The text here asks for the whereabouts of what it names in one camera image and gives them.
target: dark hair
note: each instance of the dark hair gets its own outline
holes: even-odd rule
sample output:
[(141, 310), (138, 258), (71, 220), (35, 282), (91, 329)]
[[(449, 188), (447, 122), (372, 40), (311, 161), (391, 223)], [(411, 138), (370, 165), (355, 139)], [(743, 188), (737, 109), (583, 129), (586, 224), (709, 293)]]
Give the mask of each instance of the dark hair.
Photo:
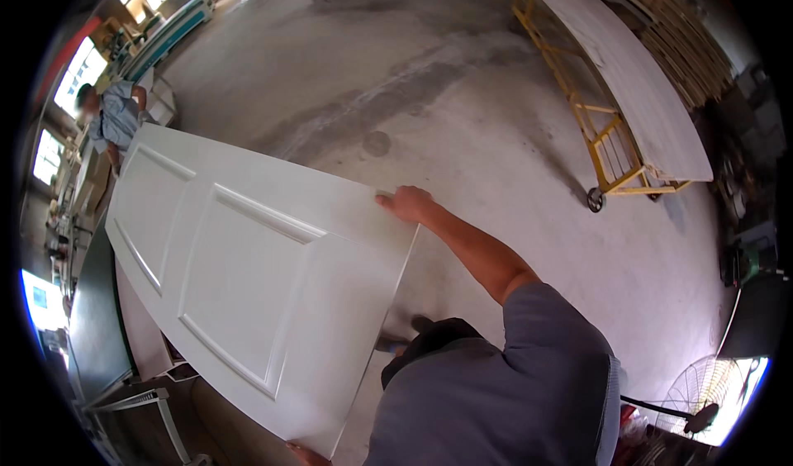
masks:
[(77, 91), (77, 99), (74, 102), (77, 108), (83, 107), (83, 104), (85, 104), (85, 100), (88, 99), (88, 95), (91, 94), (93, 89), (94, 86), (87, 83), (80, 86), (80, 89), (78, 89)]

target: stacked lumber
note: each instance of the stacked lumber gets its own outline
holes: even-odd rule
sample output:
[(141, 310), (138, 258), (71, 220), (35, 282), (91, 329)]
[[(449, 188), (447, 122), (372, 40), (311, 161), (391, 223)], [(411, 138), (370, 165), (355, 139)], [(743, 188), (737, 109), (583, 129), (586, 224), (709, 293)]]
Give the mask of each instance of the stacked lumber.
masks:
[(733, 83), (732, 66), (721, 46), (682, 0), (638, 0), (654, 21), (641, 42), (675, 86), (689, 112), (720, 100)]

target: white door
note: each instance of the white door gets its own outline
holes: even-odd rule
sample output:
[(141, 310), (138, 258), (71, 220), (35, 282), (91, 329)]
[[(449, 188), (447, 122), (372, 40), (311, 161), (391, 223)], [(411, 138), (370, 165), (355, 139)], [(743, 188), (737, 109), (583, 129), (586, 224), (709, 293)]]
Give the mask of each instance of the white door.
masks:
[(376, 193), (144, 124), (105, 227), (154, 321), (209, 384), (330, 457), (417, 228)]

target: cart wheel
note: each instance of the cart wheel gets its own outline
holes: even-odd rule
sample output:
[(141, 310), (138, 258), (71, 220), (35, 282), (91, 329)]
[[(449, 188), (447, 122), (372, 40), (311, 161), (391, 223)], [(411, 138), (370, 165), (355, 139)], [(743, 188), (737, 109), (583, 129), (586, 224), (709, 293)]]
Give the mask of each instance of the cart wheel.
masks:
[(592, 213), (597, 213), (606, 206), (606, 196), (600, 191), (600, 188), (593, 187), (587, 193), (587, 204)]

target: metal rail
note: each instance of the metal rail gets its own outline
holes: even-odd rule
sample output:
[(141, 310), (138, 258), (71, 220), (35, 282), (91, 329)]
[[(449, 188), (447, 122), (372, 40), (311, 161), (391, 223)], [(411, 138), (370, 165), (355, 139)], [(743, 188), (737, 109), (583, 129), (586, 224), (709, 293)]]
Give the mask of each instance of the metal rail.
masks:
[[(163, 418), (163, 423), (165, 423), (165, 430), (168, 432), (168, 437), (171, 439), (171, 443), (173, 444), (173, 448), (176, 450), (176, 453), (179, 456), (179, 460), (182, 461), (182, 464), (193, 464), (192, 460), (190, 459), (190, 454), (187, 453), (187, 449), (185, 449), (185, 445), (182, 442), (182, 439), (179, 437), (179, 432), (176, 430), (176, 425), (173, 423), (173, 417), (171, 416), (171, 410), (168, 408), (168, 402), (166, 401), (167, 399), (168, 391), (166, 389), (153, 388), (152, 390), (133, 395), (132, 397), (128, 397), (120, 401), (111, 402), (110, 404), (105, 404), (104, 406), (86, 408), (86, 411), (91, 411), (94, 413), (124, 411), (125, 409), (132, 409), (134, 407), (141, 407), (146, 406), (147, 404), (156, 403), (157, 408), (159, 409), (159, 415)], [(199, 457), (196, 459), (197, 461), (208, 461), (210, 464), (212, 462), (212, 460), (204, 454), (199, 454)]]

